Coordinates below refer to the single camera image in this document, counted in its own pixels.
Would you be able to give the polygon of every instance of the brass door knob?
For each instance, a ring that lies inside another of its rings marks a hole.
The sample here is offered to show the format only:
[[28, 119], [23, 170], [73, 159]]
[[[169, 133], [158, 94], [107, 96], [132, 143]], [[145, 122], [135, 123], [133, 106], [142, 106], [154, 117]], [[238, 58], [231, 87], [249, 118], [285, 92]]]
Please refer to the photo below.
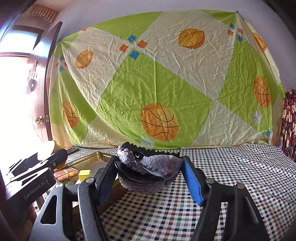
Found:
[[43, 120], [43, 116], [37, 117], [35, 119], [36, 124], [43, 124], [44, 120]]

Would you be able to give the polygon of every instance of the wooden door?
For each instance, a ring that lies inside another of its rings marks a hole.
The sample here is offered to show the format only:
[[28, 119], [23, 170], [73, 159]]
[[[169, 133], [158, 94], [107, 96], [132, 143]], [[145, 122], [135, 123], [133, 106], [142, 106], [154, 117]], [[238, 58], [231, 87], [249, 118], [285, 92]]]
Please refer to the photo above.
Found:
[[59, 22], [40, 40], [28, 60], [28, 62], [33, 63], [31, 73], [32, 80], [29, 84], [32, 90], [30, 94], [34, 95], [35, 99], [32, 124], [43, 142], [52, 140], [46, 73], [61, 26], [62, 22]]

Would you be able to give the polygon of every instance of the orange basketball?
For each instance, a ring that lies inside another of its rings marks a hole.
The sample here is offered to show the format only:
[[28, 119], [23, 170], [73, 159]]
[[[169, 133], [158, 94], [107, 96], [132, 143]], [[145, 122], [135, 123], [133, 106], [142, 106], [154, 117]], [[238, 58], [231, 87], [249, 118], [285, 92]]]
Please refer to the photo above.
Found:
[[258, 76], [254, 81], [254, 92], [256, 99], [263, 108], [268, 108], [271, 103], [268, 83], [263, 76]]
[[78, 69], [85, 69], [87, 68], [92, 60], [93, 52], [89, 50], [83, 51], [81, 54], [78, 55], [75, 62], [75, 67]]
[[197, 49], [205, 42], [205, 33], [202, 30], [189, 28], [179, 35], [179, 45], [188, 49]]
[[179, 131], [174, 113], [159, 103], [151, 103], [143, 108], [141, 122], [146, 133], [160, 141], [173, 140]]
[[75, 109], [71, 106], [71, 103], [69, 101], [64, 101], [62, 104], [70, 127], [76, 127], [78, 125], [79, 119], [75, 113]]
[[257, 33], [253, 33], [253, 34], [254, 34], [254, 37], [255, 37], [257, 43], [260, 45], [261, 49], [263, 51], [265, 51], [267, 48], [266, 43], [263, 41], [262, 38], [260, 38], [260, 36]]

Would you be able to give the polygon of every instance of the blue rubber pad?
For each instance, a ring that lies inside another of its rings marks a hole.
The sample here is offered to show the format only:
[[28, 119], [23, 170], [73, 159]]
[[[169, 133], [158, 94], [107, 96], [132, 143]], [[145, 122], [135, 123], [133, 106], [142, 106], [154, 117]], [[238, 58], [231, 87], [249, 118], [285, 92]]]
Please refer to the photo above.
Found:
[[190, 195], [193, 201], [197, 202], [198, 205], [201, 205], [204, 200], [201, 195], [200, 184], [195, 174], [193, 173], [188, 161], [185, 158], [183, 158], [183, 160], [184, 160], [184, 163], [183, 163], [183, 166], [181, 167], [181, 172], [184, 176]]

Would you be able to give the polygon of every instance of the yellow cube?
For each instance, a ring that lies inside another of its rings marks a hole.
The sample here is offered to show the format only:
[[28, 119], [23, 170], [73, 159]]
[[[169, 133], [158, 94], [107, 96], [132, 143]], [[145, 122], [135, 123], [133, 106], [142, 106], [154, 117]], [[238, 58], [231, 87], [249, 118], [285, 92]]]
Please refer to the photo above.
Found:
[[81, 170], [78, 174], [79, 180], [83, 182], [86, 178], [91, 177], [90, 170]]

